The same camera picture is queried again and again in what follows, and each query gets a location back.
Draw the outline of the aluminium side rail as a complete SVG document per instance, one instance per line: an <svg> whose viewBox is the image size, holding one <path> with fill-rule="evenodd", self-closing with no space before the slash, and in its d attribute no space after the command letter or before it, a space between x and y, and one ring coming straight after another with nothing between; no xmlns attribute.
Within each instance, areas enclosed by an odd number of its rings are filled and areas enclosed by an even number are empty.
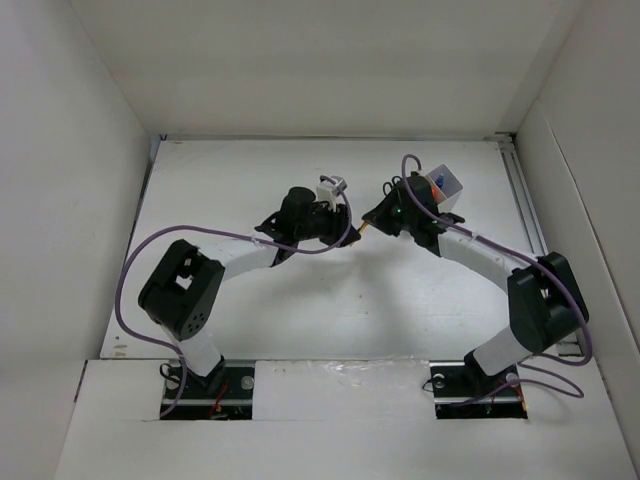
<svg viewBox="0 0 640 480"><path fill-rule="evenodd" d="M514 136L512 134L500 134L497 137L497 144L527 237L529 249L537 255L547 254L549 249L517 155ZM580 331L570 334L557 344L555 349L560 358L577 360L584 355L583 334Z"/></svg>

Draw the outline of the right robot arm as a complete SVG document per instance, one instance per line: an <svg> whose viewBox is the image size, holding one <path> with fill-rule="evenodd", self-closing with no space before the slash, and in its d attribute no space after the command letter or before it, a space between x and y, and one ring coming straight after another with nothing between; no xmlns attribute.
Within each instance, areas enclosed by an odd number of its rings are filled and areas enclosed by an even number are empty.
<svg viewBox="0 0 640 480"><path fill-rule="evenodd" d="M588 330L589 313L569 261L557 252L534 256L506 247L466 226L444 209L440 185L417 171L385 183L383 198L365 224L397 237L408 234L433 255L466 267L507 298L504 328L464 358L462 381L477 402L509 387L509 370L568 335Z"/></svg>

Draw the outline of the white three-compartment container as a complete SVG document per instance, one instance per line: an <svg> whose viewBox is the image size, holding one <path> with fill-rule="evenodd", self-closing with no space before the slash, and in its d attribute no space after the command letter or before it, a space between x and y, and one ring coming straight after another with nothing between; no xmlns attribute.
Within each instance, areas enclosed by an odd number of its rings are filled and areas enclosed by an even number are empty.
<svg viewBox="0 0 640 480"><path fill-rule="evenodd" d="M435 183L439 173L445 174L444 187L440 190ZM454 173L445 165L441 164L425 175L431 187L437 189L437 199L434 199L441 213L452 212L463 191L463 185Z"/></svg>

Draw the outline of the black handled scissors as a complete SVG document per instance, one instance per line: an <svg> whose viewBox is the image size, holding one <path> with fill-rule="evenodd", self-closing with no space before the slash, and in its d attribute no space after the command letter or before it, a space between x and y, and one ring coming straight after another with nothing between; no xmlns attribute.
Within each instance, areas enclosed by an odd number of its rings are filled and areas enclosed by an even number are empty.
<svg viewBox="0 0 640 480"><path fill-rule="evenodd" d="M388 195L400 181L401 181L401 177L395 175L389 181L384 182L382 185L383 195L384 196Z"/></svg>

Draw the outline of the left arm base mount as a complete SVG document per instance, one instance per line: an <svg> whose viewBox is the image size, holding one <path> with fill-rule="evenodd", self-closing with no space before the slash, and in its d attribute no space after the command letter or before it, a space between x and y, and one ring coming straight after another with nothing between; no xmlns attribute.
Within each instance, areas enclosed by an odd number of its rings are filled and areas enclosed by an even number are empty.
<svg viewBox="0 0 640 480"><path fill-rule="evenodd" d="M181 395L182 368L162 363L159 373L164 380L160 403L161 420L245 421L253 415L256 362L222 359L208 377L188 374Z"/></svg>

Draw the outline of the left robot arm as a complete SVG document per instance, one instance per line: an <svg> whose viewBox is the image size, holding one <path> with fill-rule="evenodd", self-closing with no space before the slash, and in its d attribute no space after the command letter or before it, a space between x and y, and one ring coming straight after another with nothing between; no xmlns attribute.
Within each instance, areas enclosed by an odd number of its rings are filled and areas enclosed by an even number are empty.
<svg viewBox="0 0 640 480"><path fill-rule="evenodd" d="M323 177L314 191L293 187L280 209L247 238L197 247L174 241L138 296L138 305L171 337L183 354L188 384L201 396L216 394L224 383L225 359L214 345L207 322L223 282L252 270L276 267L318 240L343 248L360 239L350 208L338 197L347 188L340 177Z"/></svg>

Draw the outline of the blue cap pen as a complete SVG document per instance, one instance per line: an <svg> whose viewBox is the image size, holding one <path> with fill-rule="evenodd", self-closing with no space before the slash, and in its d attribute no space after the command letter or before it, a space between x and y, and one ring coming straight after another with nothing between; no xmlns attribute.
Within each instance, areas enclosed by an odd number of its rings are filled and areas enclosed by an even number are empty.
<svg viewBox="0 0 640 480"><path fill-rule="evenodd" d="M436 178L436 180L435 180L435 183L436 183L436 186L437 186L440 190L442 190L442 189L443 189L443 187L444 187L444 182L445 182L445 174L444 174L444 173L439 173L439 174L438 174L438 176L437 176L437 178Z"/></svg>

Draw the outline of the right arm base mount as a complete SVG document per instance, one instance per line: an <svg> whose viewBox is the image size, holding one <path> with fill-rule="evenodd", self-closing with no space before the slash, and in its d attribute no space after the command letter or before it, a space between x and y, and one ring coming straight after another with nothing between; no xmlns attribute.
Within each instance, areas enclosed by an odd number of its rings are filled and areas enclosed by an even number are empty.
<svg viewBox="0 0 640 480"><path fill-rule="evenodd" d="M431 361L422 389L433 395L438 420L527 419L515 366L495 376L476 372L463 361Z"/></svg>

